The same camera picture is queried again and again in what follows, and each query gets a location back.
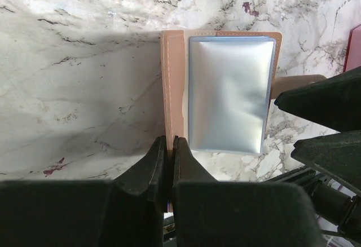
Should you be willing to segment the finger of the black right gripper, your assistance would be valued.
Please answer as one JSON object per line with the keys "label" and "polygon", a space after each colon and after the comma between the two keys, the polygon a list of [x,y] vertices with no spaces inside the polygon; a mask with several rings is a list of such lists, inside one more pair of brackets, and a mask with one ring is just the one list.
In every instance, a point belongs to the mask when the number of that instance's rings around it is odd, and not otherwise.
{"label": "finger of the black right gripper", "polygon": [[360,195],[359,130],[299,140],[293,158]]}
{"label": "finger of the black right gripper", "polygon": [[279,109],[330,129],[360,130],[360,67],[281,93]]}

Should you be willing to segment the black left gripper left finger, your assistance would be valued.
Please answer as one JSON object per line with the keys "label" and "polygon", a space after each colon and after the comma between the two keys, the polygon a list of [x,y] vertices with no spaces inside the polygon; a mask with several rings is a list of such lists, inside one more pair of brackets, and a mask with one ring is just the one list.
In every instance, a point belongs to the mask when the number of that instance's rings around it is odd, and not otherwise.
{"label": "black left gripper left finger", "polygon": [[112,180],[1,183],[2,246],[161,246],[165,138]]}

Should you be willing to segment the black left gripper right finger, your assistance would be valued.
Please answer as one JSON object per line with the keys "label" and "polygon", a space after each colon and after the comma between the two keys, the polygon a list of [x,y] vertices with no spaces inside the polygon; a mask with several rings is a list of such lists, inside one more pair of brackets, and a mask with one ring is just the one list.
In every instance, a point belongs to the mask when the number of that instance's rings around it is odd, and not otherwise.
{"label": "black left gripper right finger", "polygon": [[298,185],[220,182],[173,143],[172,206],[178,246],[323,246],[310,198]]}

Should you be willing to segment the tan leather card holder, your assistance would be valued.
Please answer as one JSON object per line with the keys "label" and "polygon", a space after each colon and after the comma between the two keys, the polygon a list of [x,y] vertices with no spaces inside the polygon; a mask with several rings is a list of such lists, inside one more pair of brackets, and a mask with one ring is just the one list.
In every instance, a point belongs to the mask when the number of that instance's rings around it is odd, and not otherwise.
{"label": "tan leather card holder", "polygon": [[165,30],[161,73],[168,159],[178,143],[212,153],[259,155],[270,101],[324,79],[276,78],[279,32]]}

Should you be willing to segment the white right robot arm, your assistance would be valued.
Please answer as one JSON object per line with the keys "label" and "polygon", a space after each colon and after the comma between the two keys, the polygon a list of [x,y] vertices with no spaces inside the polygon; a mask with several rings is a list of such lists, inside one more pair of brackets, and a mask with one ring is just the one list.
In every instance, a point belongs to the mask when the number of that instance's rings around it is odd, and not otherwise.
{"label": "white right robot arm", "polygon": [[360,246],[360,68],[281,89],[274,104],[335,134],[296,141],[290,156],[304,166],[272,181],[301,186],[317,215],[337,226],[324,233]]}

